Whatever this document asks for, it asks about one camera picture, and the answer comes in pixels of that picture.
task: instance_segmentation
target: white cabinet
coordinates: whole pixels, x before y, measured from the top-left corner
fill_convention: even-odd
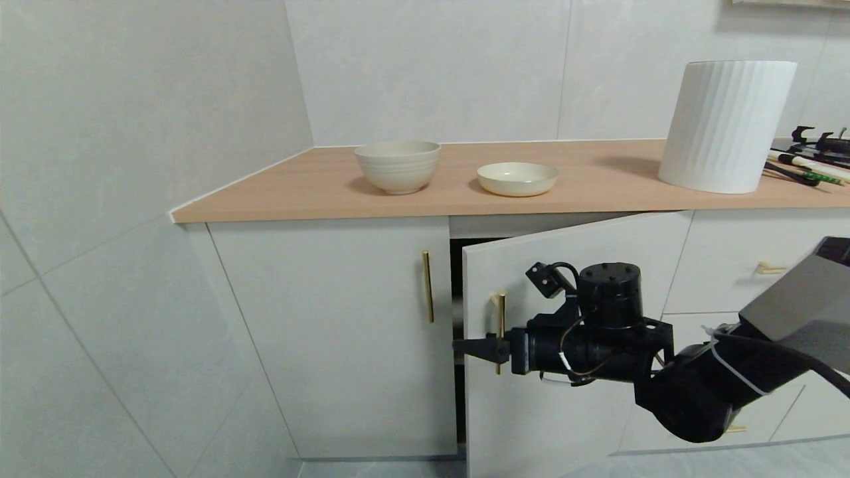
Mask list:
[[[737,312],[824,236],[850,236],[850,209],[697,211],[664,312]]]
[[[301,458],[456,453],[447,218],[209,226]]]
[[[814,372],[800,380],[806,386],[771,441],[850,435],[850,400]]]
[[[464,248],[467,339],[496,330],[490,297],[507,295],[506,328],[551,313],[525,272],[537,261],[631,262],[642,272],[643,313],[659,318],[691,212],[640,214]],[[598,381],[571,388],[466,360],[467,465],[470,477],[561,476],[617,449],[634,402],[630,384]]]
[[[738,314],[665,314],[662,320],[673,325],[673,342],[678,353],[688,345],[701,344],[709,339],[701,326],[714,328],[722,323],[734,324],[738,322]],[[676,437],[661,426],[652,413],[635,405],[623,433],[620,451],[727,447],[766,443],[779,427],[779,423],[782,422],[801,390],[801,381],[794,380],[779,387],[772,394],[759,398],[741,410],[726,435],[709,443],[690,443]]]

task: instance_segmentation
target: cabinet handle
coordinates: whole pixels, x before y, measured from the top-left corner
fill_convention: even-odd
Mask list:
[[[766,260],[763,260],[758,263],[758,267],[756,267],[756,274],[759,276],[776,276],[777,274],[782,274],[788,270],[787,267],[773,267]]]
[[[726,429],[726,433],[744,433],[747,430],[744,425],[732,425]]]
[[[499,339],[502,339],[502,338],[505,337],[505,293],[493,294],[493,296],[490,297],[490,300],[493,302],[493,304],[496,305],[496,310],[498,311],[498,314],[499,314],[499,317],[498,317],[499,325],[498,325],[498,328],[496,329],[496,336]],[[496,364],[496,375],[502,375],[501,369],[502,369],[501,363],[497,363]]]
[[[422,269],[425,271],[425,300],[428,303],[428,323],[434,323],[434,292],[431,289],[431,257],[422,251]]]

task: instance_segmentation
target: wooden countertop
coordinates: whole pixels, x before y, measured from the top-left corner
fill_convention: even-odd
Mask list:
[[[390,196],[366,181],[354,148],[314,148],[173,212],[178,223],[681,209],[850,208],[850,187],[810,188],[765,174],[758,191],[724,195],[657,178],[664,140],[444,145],[431,184]],[[512,198],[484,191],[476,170],[491,162],[560,169],[548,193]]]

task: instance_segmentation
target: white vase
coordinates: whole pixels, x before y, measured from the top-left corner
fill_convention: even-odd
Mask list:
[[[790,61],[688,64],[659,179],[698,191],[755,191],[795,72]]]

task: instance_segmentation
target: ceramic bowl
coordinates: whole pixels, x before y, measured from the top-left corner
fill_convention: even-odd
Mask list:
[[[372,143],[354,150],[366,178],[389,194],[410,194],[431,181],[440,145],[427,141]]]
[[[533,162],[497,162],[478,171],[481,187],[500,196],[537,196],[552,189],[558,170]]]

